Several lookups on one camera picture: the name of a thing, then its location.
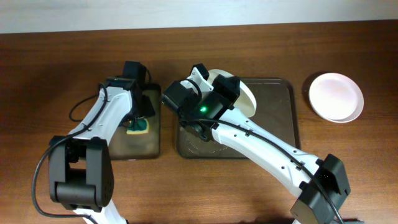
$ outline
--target white arm segment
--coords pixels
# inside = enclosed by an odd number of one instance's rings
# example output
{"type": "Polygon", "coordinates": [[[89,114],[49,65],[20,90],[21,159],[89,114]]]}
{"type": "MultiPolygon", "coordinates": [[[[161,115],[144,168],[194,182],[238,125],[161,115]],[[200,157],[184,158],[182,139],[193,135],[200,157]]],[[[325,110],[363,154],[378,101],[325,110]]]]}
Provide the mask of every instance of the white arm segment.
{"type": "MultiPolygon", "coordinates": [[[[220,120],[240,125],[240,127],[245,129],[251,129],[254,133],[260,134],[285,149],[298,161],[303,162],[305,167],[312,174],[317,171],[318,165],[315,163],[318,159],[317,156],[307,154],[306,152],[283,142],[253,123],[243,115],[238,108],[227,110],[221,116],[220,120]]],[[[246,136],[245,132],[234,129],[225,124],[219,124],[217,129],[213,129],[212,131],[215,141],[237,150],[256,164],[260,165],[263,169],[278,179],[292,195],[296,197],[300,196],[302,192],[299,188],[300,183],[302,181],[307,183],[310,181],[309,176],[303,170],[296,169],[297,165],[295,163],[291,162],[288,157],[269,143],[266,143],[253,135],[246,136]]]]}
{"type": "MultiPolygon", "coordinates": [[[[79,215],[91,215],[95,219],[98,224],[126,224],[126,220],[120,216],[118,210],[114,206],[113,201],[111,200],[109,204],[102,208],[101,212],[94,212],[91,209],[78,208],[75,209],[74,212],[79,215]]],[[[92,222],[86,218],[83,218],[88,224],[92,224],[92,222]]]]}
{"type": "MultiPolygon", "coordinates": [[[[108,92],[108,103],[106,104],[105,109],[89,129],[91,131],[79,134],[74,137],[75,139],[91,139],[93,137],[99,137],[100,139],[105,139],[109,145],[120,121],[128,112],[130,112],[132,107],[130,91],[123,90],[123,88],[120,87],[107,87],[106,90],[108,92]]],[[[95,117],[103,104],[104,97],[104,90],[101,89],[101,91],[99,91],[99,97],[94,106],[90,109],[90,112],[88,112],[83,121],[75,129],[71,130],[69,134],[81,130],[84,127],[83,124],[88,124],[95,117]]]]}

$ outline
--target brown table surface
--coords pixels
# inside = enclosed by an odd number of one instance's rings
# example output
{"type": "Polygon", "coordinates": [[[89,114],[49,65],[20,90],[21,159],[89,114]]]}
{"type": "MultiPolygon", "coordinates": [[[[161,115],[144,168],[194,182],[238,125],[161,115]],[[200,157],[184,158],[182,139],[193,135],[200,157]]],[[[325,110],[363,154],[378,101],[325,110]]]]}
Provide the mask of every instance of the brown table surface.
{"type": "MultiPolygon", "coordinates": [[[[70,108],[139,60],[162,88],[195,63],[240,77],[280,77],[295,88],[302,149],[345,163],[351,195],[345,218],[398,222],[398,21],[277,24],[186,29],[0,35],[0,219],[2,223],[83,223],[51,219],[32,206],[34,168],[53,135],[76,126],[70,108]],[[362,89],[362,115],[347,124],[317,116],[303,99],[308,76],[345,74],[362,89]]],[[[82,105],[76,117],[91,107],[82,105]]],[[[296,198],[247,161],[186,160],[174,147],[175,117],[162,107],[161,154],[114,161],[113,200],[130,222],[236,223],[289,218],[296,198]]],[[[48,212],[47,163],[37,195],[48,212]]]]}

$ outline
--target wooden table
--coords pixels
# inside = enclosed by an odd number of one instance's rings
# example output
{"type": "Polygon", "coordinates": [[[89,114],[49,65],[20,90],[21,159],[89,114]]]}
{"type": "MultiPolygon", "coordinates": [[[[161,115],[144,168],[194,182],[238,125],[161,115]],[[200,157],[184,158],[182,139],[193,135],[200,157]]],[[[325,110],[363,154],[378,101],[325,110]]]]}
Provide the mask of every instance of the wooden table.
{"type": "MultiPolygon", "coordinates": [[[[2,223],[83,223],[51,219],[32,206],[34,168],[53,135],[75,127],[70,108],[97,83],[139,60],[166,88],[194,63],[240,77],[281,77],[295,88],[303,150],[344,161],[351,195],[345,218],[398,222],[398,21],[278,24],[187,29],[0,35],[0,219],[2,223]],[[303,100],[308,76],[332,71],[362,89],[362,115],[347,124],[318,117],[303,100]]],[[[91,105],[83,105],[83,117],[91,105]]],[[[161,155],[114,161],[113,200],[131,222],[237,223],[289,218],[296,198],[251,161],[186,160],[174,148],[175,118],[162,107],[161,155]]],[[[37,195],[48,212],[47,165],[37,195]]]]}

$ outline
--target white bowl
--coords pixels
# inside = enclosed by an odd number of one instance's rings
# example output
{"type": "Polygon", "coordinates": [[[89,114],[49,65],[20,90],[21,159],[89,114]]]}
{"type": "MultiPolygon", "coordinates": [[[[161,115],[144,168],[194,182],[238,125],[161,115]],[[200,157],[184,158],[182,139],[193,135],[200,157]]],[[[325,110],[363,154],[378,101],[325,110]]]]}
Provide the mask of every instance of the white bowl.
{"type": "Polygon", "coordinates": [[[346,123],[356,119],[363,110],[363,95],[357,84],[338,73],[320,75],[309,91],[312,108],[323,119],[346,123]]]}

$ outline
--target green object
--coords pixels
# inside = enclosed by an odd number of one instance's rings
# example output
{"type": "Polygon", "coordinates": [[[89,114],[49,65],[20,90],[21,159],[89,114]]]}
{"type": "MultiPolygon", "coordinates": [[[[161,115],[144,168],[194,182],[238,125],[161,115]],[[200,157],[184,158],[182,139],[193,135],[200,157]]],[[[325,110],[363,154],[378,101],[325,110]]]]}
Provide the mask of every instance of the green object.
{"type": "Polygon", "coordinates": [[[130,125],[127,128],[127,134],[145,134],[149,131],[149,123],[148,120],[137,119],[135,122],[130,121],[130,125]]]}
{"type": "Polygon", "coordinates": [[[206,111],[207,111],[207,107],[206,107],[206,106],[202,106],[202,107],[200,108],[200,112],[204,113],[204,112],[206,112],[206,111]]]}

